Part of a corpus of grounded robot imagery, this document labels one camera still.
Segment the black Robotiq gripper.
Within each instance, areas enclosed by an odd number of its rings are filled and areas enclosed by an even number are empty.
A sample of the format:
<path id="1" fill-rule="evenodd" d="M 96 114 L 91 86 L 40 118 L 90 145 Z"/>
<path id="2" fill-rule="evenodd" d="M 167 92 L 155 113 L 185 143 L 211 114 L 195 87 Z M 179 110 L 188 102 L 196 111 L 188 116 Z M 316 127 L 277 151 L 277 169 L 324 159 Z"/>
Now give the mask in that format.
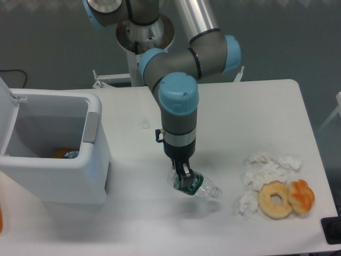
<path id="1" fill-rule="evenodd" d="M 180 147 L 164 142 L 164 152 L 172 160 L 172 169 L 175 173 L 178 172 L 178 161 L 184 162 L 180 163 L 179 179 L 181 188 L 188 187 L 194 181 L 194 172 L 190 168 L 188 159 L 194 154 L 195 149 L 195 142 Z"/>

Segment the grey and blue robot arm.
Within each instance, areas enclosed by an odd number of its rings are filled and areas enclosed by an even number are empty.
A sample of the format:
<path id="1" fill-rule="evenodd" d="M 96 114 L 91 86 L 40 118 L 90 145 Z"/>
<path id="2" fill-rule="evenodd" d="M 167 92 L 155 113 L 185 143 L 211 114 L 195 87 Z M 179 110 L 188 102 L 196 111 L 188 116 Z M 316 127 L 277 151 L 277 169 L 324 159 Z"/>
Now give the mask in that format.
<path id="1" fill-rule="evenodd" d="M 241 49 L 231 35 L 222 34 L 209 1 L 175 1 L 189 47 L 168 53 L 174 40 L 172 22 L 158 1 L 84 1 L 93 25 L 117 25 L 116 37 L 135 54 L 134 71 L 150 89 L 161 111 L 156 140 L 171 159 L 180 188 L 197 175 L 190 167 L 196 147 L 198 80 L 238 67 Z"/>

